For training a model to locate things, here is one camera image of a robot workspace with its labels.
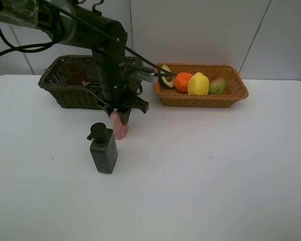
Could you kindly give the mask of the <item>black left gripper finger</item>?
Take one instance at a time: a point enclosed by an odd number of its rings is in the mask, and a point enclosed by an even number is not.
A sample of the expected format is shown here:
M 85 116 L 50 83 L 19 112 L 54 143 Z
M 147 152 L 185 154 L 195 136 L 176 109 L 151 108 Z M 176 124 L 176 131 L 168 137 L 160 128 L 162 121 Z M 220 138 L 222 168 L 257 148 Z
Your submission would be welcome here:
M 112 107 L 109 107 L 105 104 L 101 104 L 100 105 L 100 108 L 105 111 L 105 113 L 107 114 L 107 116 L 110 118 L 111 117 L 111 114 L 114 112 L 114 108 Z
M 129 121 L 131 109 L 130 108 L 118 108 L 116 112 L 120 117 L 121 123 L 123 125 L 126 125 Z

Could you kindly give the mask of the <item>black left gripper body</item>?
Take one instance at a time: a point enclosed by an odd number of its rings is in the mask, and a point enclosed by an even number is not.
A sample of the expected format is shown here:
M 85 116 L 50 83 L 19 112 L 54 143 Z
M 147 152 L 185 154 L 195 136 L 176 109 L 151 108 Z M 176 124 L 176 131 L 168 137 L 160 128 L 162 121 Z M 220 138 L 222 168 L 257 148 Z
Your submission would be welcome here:
M 110 56 L 104 50 L 92 50 L 99 85 L 88 83 L 86 88 L 106 107 L 139 109 L 146 113 L 149 103 L 139 97 L 141 81 L 130 77 L 124 68 L 125 54 Z

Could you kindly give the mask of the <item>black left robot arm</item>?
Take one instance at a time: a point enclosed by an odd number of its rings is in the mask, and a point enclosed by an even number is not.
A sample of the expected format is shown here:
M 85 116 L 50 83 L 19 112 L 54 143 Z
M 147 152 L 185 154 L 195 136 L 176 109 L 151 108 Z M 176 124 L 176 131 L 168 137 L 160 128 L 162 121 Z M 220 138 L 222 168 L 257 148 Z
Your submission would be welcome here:
M 63 108 L 101 109 L 116 112 L 123 124 L 131 110 L 147 112 L 140 98 L 144 58 L 126 56 L 127 32 L 116 20 L 81 1 L 0 1 L 0 23 L 25 26 L 45 32 L 50 42 L 14 46 L 0 52 L 38 53 L 56 44 L 84 48 L 91 55 L 58 57 L 42 75 L 39 86 Z

